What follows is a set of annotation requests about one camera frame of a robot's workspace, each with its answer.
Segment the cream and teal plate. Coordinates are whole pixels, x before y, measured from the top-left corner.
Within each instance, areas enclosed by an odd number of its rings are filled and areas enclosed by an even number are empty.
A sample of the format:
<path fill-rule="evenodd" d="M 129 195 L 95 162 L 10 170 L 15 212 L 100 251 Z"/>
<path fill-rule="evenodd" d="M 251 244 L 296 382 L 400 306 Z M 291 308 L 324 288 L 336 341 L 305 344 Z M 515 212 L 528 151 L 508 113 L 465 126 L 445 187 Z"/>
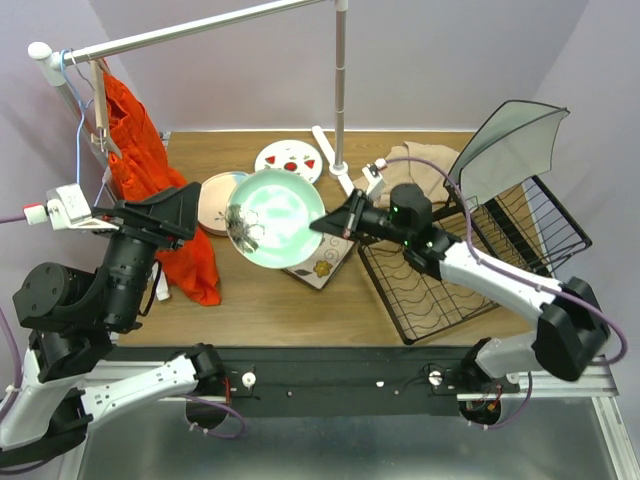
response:
<path fill-rule="evenodd" d="M 226 236 L 225 212 L 235 188 L 249 176 L 248 173 L 230 171 L 216 174 L 202 183 L 197 219 L 205 231 Z"/>

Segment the square leaf pattern plate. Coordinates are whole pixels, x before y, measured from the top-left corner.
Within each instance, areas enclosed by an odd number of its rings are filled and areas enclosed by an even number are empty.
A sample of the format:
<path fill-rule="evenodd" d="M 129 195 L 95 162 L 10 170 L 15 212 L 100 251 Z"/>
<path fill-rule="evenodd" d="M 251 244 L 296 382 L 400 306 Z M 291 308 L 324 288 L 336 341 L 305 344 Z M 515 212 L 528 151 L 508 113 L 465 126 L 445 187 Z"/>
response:
<path fill-rule="evenodd" d="M 284 269 L 293 278 L 315 290 L 324 289 L 351 255 L 355 242 L 324 234 L 319 247 L 304 262 Z"/>

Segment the green round plate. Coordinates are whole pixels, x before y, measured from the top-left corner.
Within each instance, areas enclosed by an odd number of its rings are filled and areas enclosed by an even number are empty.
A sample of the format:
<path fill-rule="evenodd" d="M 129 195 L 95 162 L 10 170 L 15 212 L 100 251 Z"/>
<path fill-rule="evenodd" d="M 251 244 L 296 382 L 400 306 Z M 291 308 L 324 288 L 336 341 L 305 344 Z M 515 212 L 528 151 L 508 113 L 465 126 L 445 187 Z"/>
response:
<path fill-rule="evenodd" d="M 287 269 L 305 262 L 323 235 L 310 224 L 326 213 L 316 188 L 284 170 L 249 175 L 231 193 L 225 210 L 227 235 L 251 263 Z"/>

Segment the white blue rimmed plate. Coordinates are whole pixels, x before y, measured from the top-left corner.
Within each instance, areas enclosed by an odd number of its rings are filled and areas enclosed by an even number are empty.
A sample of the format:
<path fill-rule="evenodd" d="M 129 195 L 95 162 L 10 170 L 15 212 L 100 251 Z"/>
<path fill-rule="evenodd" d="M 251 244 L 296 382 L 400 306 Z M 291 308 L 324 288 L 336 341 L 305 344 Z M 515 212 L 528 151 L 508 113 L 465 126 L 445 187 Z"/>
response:
<path fill-rule="evenodd" d="M 264 147 L 254 161 L 254 171 L 278 169 L 294 173 L 315 184 L 323 171 L 318 149 L 300 140 L 280 140 Z"/>

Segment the large square green plate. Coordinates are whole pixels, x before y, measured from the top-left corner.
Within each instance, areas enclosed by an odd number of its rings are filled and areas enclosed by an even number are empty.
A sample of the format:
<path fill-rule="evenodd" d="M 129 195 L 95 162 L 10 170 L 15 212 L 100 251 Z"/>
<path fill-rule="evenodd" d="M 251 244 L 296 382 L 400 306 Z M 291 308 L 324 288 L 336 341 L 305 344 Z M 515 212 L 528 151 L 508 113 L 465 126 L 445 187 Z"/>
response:
<path fill-rule="evenodd" d="M 462 170 L 484 150 L 518 129 L 555 114 L 560 114 L 560 119 L 564 120 L 571 111 L 566 107 L 530 100 L 512 99 L 503 102 L 462 149 L 449 171 L 449 176 L 461 185 Z"/>

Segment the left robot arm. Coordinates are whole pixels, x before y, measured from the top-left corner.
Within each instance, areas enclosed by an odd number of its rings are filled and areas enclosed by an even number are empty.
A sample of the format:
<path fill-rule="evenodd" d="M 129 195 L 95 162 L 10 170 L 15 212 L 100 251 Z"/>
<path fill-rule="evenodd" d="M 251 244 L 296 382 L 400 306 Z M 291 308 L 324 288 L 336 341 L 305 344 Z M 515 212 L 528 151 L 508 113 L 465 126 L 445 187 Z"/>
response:
<path fill-rule="evenodd" d="M 146 401 L 224 391 L 215 348 L 183 349 L 160 367 L 102 387 L 87 375 L 113 350 L 112 335 L 140 327 L 157 253 L 194 238 L 201 186 L 171 187 L 140 202 L 91 206 L 78 184 L 48 191 L 24 211 L 29 224 L 108 238 L 102 263 L 87 272 L 59 263 L 36 266 L 13 296 L 29 333 L 17 381 L 1 404 L 1 465 L 18 472 L 63 455 L 106 420 Z"/>

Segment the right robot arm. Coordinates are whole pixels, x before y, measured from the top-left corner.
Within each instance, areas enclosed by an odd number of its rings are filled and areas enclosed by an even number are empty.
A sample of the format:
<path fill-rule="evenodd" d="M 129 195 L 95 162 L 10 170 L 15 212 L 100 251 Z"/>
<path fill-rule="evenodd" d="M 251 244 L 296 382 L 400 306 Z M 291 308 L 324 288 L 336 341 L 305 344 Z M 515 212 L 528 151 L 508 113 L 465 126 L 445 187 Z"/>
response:
<path fill-rule="evenodd" d="M 474 249 L 434 224 L 432 204 L 414 184 L 394 187 L 386 210 L 354 190 L 342 206 L 310 227 L 349 240 L 367 235 L 398 244 L 416 272 L 471 289 L 531 323 L 529 333 L 484 338 L 472 347 L 454 370 L 471 391 L 520 372 L 545 371 L 576 381 L 610 338 L 587 282 L 541 277 Z"/>

